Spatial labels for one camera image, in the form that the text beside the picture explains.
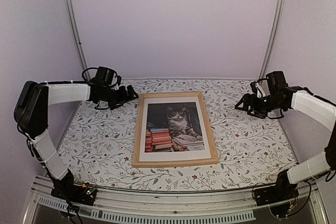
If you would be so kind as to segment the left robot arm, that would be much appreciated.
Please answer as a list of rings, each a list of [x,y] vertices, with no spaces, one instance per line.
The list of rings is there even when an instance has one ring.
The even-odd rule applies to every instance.
[[[121,76],[113,69],[95,67],[96,74],[88,80],[82,73],[81,81],[41,82],[27,81],[14,110],[17,130],[26,137],[26,144],[32,157],[47,171],[52,180],[60,182],[57,190],[67,200],[78,195],[73,185],[73,174],[60,159],[48,130],[49,107],[56,104],[90,101],[96,105],[107,103],[107,109],[114,110],[129,101],[138,99],[132,86],[122,86]]]

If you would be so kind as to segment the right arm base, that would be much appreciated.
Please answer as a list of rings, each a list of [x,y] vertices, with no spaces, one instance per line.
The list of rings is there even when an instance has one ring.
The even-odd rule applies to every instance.
[[[287,218],[298,202],[297,184],[284,186],[268,186],[259,189],[252,189],[251,195],[257,206],[271,205],[285,201],[284,204],[270,207],[270,213],[276,218]]]

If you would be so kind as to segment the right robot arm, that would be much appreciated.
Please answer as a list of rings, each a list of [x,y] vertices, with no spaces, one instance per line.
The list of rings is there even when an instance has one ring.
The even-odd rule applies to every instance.
[[[289,86],[282,71],[274,71],[265,78],[250,83],[252,94],[246,93],[235,105],[236,110],[260,119],[268,113],[279,110],[280,116],[289,109],[301,112],[314,119],[331,132],[324,151],[291,167],[278,175],[278,185],[271,190],[276,201],[291,194],[292,186],[310,178],[335,171],[335,104],[314,93],[307,87]]]

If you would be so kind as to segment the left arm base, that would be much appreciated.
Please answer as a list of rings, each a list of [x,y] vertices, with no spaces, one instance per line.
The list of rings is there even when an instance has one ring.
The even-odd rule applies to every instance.
[[[70,202],[93,206],[97,187],[89,183],[75,185],[73,182],[57,182],[54,184],[51,195]]]

